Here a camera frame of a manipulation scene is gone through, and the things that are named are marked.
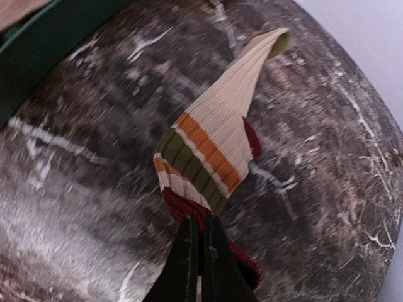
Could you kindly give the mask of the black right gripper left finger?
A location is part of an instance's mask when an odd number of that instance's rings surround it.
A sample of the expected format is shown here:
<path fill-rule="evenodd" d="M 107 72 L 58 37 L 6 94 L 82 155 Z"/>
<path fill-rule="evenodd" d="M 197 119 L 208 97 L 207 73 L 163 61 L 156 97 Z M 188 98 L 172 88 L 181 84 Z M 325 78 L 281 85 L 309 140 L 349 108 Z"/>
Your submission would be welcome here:
<path fill-rule="evenodd" d="M 162 272 L 144 302 L 194 302 L 198 277 L 199 231 L 194 217 L 183 218 Z"/>

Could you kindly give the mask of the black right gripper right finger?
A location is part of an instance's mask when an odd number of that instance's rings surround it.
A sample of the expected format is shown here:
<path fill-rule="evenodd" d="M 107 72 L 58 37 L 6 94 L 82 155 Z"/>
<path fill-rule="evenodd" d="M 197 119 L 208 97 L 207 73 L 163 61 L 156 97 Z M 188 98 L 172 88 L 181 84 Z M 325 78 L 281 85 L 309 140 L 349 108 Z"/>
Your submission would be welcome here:
<path fill-rule="evenodd" d="M 203 234 L 203 301 L 243 301 L 258 299 L 253 290 L 259 270 L 247 255 L 230 242 L 216 216 L 209 216 Z"/>

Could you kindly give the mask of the striped cream red sock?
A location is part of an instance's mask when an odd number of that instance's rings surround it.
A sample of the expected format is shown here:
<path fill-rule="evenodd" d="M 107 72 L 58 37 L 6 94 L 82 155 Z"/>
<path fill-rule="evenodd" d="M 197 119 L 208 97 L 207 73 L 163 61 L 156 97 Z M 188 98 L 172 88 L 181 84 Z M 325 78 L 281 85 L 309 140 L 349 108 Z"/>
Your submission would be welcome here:
<path fill-rule="evenodd" d="M 261 155 L 247 113 L 264 63 L 284 51 L 289 37 L 279 28 L 252 38 L 161 138 L 153 161 L 175 222 L 193 216 L 203 232 Z"/>

